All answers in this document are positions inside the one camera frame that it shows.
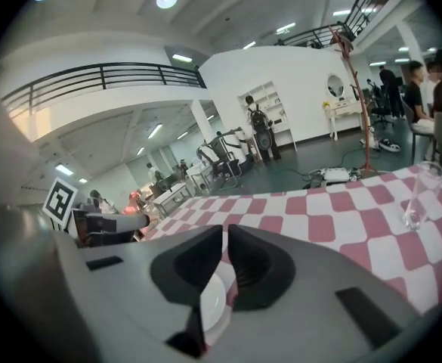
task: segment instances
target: floor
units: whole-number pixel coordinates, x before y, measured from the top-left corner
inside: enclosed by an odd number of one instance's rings
[[[388,138],[400,145],[400,152],[393,154],[387,151],[371,151],[370,162],[380,171],[394,171],[410,166],[412,134],[406,120],[399,119],[393,125],[382,128],[375,126],[376,138]],[[281,148],[282,159],[267,165],[258,164],[240,178],[240,186],[229,190],[214,190],[212,195],[262,194],[299,190],[308,184],[307,174],[315,169],[340,166],[346,169],[360,167],[365,161],[364,149],[359,140],[363,137],[360,130],[339,132],[338,141],[329,137],[297,144],[298,151],[288,145]],[[429,144],[428,138],[416,140],[416,163],[423,160]]]

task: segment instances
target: pink and white checkered cloth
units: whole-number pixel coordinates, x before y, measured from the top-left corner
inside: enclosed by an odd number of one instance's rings
[[[328,188],[277,194],[194,197],[147,234],[173,235],[204,225],[224,226],[222,262],[216,273],[236,296],[227,256],[227,226],[246,225],[329,247],[385,281],[421,314],[442,303],[442,188],[428,220],[408,231],[402,215],[416,182],[413,166]],[[228,321],[206,333],[212,345]]]

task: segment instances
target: balcony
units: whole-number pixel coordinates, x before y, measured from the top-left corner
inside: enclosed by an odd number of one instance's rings
[[[335,43],[330,27],[336,33],[340,33],[345,38],[354,41],[387,2],[388,0],[355,0],[350,14],[344,22],[338,21],[334,24],[310,29],[278,41],[274,45],[326,48]]]
[[[63,70],[17,88],[1,98],[11,118],[30,114],[90,92],[136,85],[206,88],[198,71],[161,64],[118,62]]]

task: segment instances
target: glass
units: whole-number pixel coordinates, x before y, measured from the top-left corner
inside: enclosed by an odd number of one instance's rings
[[[442,185],[442,168],[433,162],[423,161],[419,165],[416,183],[409,200],[403,222],[410,230],[419,230],[427,218],[427,213],[437,199]]]

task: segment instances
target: ceiling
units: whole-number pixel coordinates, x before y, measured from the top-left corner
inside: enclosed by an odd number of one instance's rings
[[[217,116],[214,103],[202,104],[206,116]],[[162,128],[151,138],[153,129]],[[25,181],[25,187],[48,189],[63,164],[74,172],[69,179],[75,185],[81,178],[95,178],[103,172],[165,147],[186,132],[195,130],[196,121],[189,104],[177,101],[129,107],[81,119],[38,140],[39,156]],[[141,155],[137,152],[144,147]]]
[[[442,48],[442,23],[430,7],[423,5],[414,11],[406,19],[406,22],[417,38],[423,54],[430,54],[427,50],[432,47]],[[400,36],[397,27],[393,27],[363,53],[367,56],[369,63],[381,61],[389,63],[398,58],[410,57],[408,52],[398,51],[403,46],[405,44],[402,36]]]
[[[65,26],[67,17],[111,13],[126,20],[145,17],[153,26],[169,26],[212,46],[214,52],[242,48],[252,41],[258,45],[276,42],[276,29],[295,22],[290,34],[333,23],[333,12],[350,9],[355,0],[178,0],[169,9],[157,7],[156,0],[45,0],[29,2],[18,16],[23,33],[38,32],[41,26]],[[113,16],[111,27],[118,21]],[[189,50],[180,50],[189,54]]]

